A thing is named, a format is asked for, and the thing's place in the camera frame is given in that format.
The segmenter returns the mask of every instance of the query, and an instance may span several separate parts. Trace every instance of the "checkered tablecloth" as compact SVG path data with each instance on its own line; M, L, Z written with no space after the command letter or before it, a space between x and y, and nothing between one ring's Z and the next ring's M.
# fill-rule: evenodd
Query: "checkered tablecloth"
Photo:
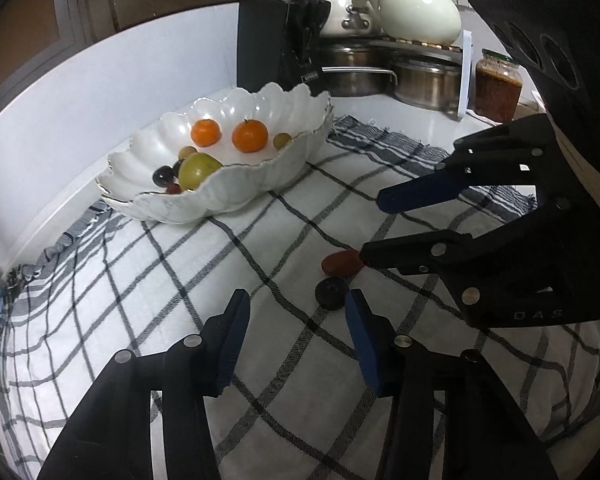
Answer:
M165 351L221 312L235 288L251 321L232 384L206 408L224 479L372 479L390 401L365 386L344 312L319 308L320 261L368 240L451 228L483 234L534 207L510 187L387 215L379 189L430 173L446 153L351 117L298 180L197 225L127 219L98 203L37 266L12 275L0 342L0 422L24 479L110 357ZM550 441L600 411L600 321L469 328L436 275L365 268L353 280L372 309L430 350L477 348L532 427ZM432 476L445 429L436 404ZM156 479L166 478L160 393L152 400Z

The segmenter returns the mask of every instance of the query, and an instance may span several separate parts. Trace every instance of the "bowl rim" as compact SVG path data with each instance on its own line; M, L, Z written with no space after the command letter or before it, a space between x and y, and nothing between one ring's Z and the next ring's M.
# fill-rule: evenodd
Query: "bowl rim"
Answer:
M329 117L329 115L333 113L333 105L331 104L331 94L330 94L330 92L329 92L328 90L324 90L324 91L320 92L320 93L319 93L317 96L312 96L312 95L311 95L311 91L309 90L309 87L308 87L308 86L307 86L305 83L300 83L300 84L298 84L298 85L294 86L294 87L293 87L291 90L289 90L289 91L287 91L287 90L283 90L283 89L282 89L282 87L281 87L280 85L278 85L277 83L275 83L275 82L269 82L269 83L267 83L266 85L264 85L264 86L262 87L262 89L263 89L264 87L266 87L266 86L277 86L277 87L278 87L278 88L280 88L280 90L282 90L282 91L283 91L285 94L289 94L289 93L290 93L290 92L291 92L293 89L295 89L295 88L297 88L297 87L299 87L299 86L304 86L304 87L305 87L305 88L307 88L307 90L309 91L309 96L310 96L312 99L317 99L317 98L320 98L320 97L321 97L323 94L326 94L326 95L327 95L327 103L326 103L326 106L325 106L325 108L324 108L324 113L322 114L322 119L320 120L320 125L319 125L317 128L313 129L313 130L305 130L305 131L303 131L303 132L300 132L300 133L299 133L297 136L295 136L295 137L293 138L293 140L294 140L294 141L295 141L296 139L299 139L300 137L307 137L307 136L312 136L312 135L315 135L315 133L316 133L316 132L318 132L318 131L319 131L319 130L320 130L320 129L321 129L323 126L324 126L324 123L325 123L325 121L327 120L327 118ZM247 91L247 90L245 90L245 89L243 89L243 88L241 88L241 87L232 87L232 88L230 88L230 89L229 89L229 92L231 92L231 91L233 91L233 90L235 90L235 89L238 89L238 88L239 88L239 89L241 89L241 90ZM259 94L259 92L261 92L261 91L262 91L262 89L260 89L260 90L259 90L259 91L257 91L257 92L248 92L248 91L247 91L247 92L248 92L249 94L251 94L251 95L257 95L257 94ZM197 102L199 102L199 101L203 101L203 100L206 100L206 101L212 101L212 102L216 102L216 103L221 103L221 102L224 102L224 101L225 101L225 100L226 100L228 97L229 97L229 95L225 95L225 96L224 96L222 99L212 99L212 98L209 98L209 97L206 97L206 96L202 96L202 97L199 97L199 98L197 98L195 101L193 101L193 102L192 102L192 104L190 104L190 105L185 105L185 107L186 107L187 109L188 109L188 108L192 108L192 107L194 107L194 106L196 105L196 103L197 103ZM144 127L144 128L141 128L140 130L136 131L136 134L137 134L137 133L142 133L142 132L144 132L145 130L147 130L148 128L151 128L152 126L156 126L156 125L157 125L157 124L160 122L160 120L161 120L161 119L162 119L162 118L163 118L163 117L164 117L164 116L165 116L167 113L175 113L175 114L177 114L177 115L180 115L180 116L186 116L186 115L187 115L187 114L186 114L186 112L171 112L171 111L167 111L167 112L163 113L163 114L160 116L160 118L158 118L158 120L157 120L157 121L154 121L153 123L151 123L151 124L147 125L146 127ZM129 145L128 145L128 147L126 148L126 150L124 150L123 152L113 152L113 153L108 153L108 154L107 154L107 169L108 169L108 170L109 170L109 171L110 171L112 174L114 173L114 170L113 170L113 168L112 168L112 166L111 166L111 159L110 159L111 155L114 155L114 154L116 154L116 153L126 153L126 152L128 152L128 150L130 150L130 149L131 149L131 144L133 143L133 136L134 136L134 134L132 134L132 135L131 135L131 137L130 137L130 139L129 139ZM102 185L102 183L100 182L100 176L101 176L101 175L102 175L102 173L104 173L104 171L106 171L106 170L104 170L104 171L101 171L99 174L97 174L97 176L95 177L95 179L94 179L94 180L95 180L96 186L97 186L97 187L98 187L98 189L99 189L99 190L102 192L102 197L103 197L103 198L105 198L105 199L107 199L107 200L111 200L112 202L115 202L115 203L117 203L117 204L120 204L120 205L129 205L129 204L132 204L132 203L134 202L134 200L136 200L136 199L138 199L138 198L140 198L140 197L145 197L145 196L164 196L164 197L169 197L169 198L172 200L173 198L175 198L175 197L178 197L178 196L191 196L191 195L192 195L192 193L198 193L198 192L201 192L203 189L205 189L205 187L207 187L207 186L208 186L208 183L209 183L209 181L211 181L211 180L214 178L214 175L215 175L215 174L218 174L218 173L220 173L220 171L224 170L224 168L245 167L245 168L254 168L254 171L255 171L255 170L257 170L258 168L261 168L261 167L262 167L262 166L263 166L265 163L271 163L273 160L276 160L276 159L277 159L277 158L280 156L280 154L281 154L281 153L283 153L283 152L285 151L285 149L286 149L288 146L290 146L290 145L291 145L291 143L287 143L287 144L286 144L285 146L283 146L283 147L282 147L280 150L278 150L278 152L277 152L277 153L275 153L275 154L274 154L274 155L273 155L271 158L266 158L266 159L264 159L264 160L261 160L261 161L260 161L259 163L257 163L257 164L245 164L245 163L241 163L241 162L234 162L234 163L232 163L232 164L227 164L227 165L224 165L224 164L223 164L223 165L222 165L222 168L218 168L218 170L216 170L216 171L214 171L213 173L211 173L211 174L210 174L210 175L209 175L209 176L208 176L208 177L207 177L205 180L203 180L203 181L202 181L202 184L200 184L200 186L198 186L196 189L184 189L184 190L182 190L182 192L180 192L180 193L177 193L177 194L168 194L168 193L167 193L167 192L165 192L165 191L142 191L142 192L140 192L140 193L136 194L136 195L135 195L135 196L134 196L132 199L130 199L130 200L120 200L119 198L115 198L115 197L113 197L113 196L111 195L111 192L110 192L110 190L108 190L108 189L107 189L105 186L103 186L103 185Z

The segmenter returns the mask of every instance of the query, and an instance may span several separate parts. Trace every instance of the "oval hole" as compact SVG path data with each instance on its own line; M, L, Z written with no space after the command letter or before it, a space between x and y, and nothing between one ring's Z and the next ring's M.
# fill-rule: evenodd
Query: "oval hole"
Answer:
M513 43L516 44L516 47L518 47L522 51L522 53L528 58L529 61L535 63L540 68L542 68L540 55L538 54L536 48L533 46L533 43L531 43L531 40L513 23L509 23L509 28L511 30L511 37L513 38Z
M500 43L502 43L506 49L510 50L513 48L513 44L511 43L511 40L507 37L507 35L504 33L504 30L502 30L497 25L493 25L493 33L496 35L496 38L500 40Z
M560 74L560 77L565 83L567 83L569 88L575 90L578 87L578 78L571 67L571 63L569 63L569 60L564 55L558 44L548 36L543 36L542 46L546 50L549 59L555 68L555 71Z

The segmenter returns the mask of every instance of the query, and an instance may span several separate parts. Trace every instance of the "pot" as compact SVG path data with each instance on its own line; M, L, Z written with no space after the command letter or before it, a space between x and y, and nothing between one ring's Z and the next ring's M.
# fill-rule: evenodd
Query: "pot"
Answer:
M380 34L378 19L368 13L366 4L355 9L351 0L327 0L331 10L324 27L322 38L342 38L347 36L377 36Z
M395 73L386 69L384 48L365 44L329 44L317 51L324 85L334 97L362 97L386 92Z
M462 21L451 0L352 0L354 7L372 6L372 15L393 38L438 45L452 44Z
M460 101L462 68L456 63L427 57L397 59L394 96L403 103L429 110L456 111Z

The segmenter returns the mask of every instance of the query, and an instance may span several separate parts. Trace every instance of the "metal pot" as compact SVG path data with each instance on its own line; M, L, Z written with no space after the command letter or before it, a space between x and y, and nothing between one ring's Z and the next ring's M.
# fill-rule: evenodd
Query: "metal pot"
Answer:
M453 111L460 101L460 65L427 57L394 60L397 75L395 97L410 105L429 110Z
M328 0L331 11L320 31L323 38L346 36L377 36L380 34L378 20L366 9L355 9L351 0Z
M317 52L324 84L334 97L387 91L389 82L395 80L395 73L385 68L387 61L385 49L366 44L322 45Z

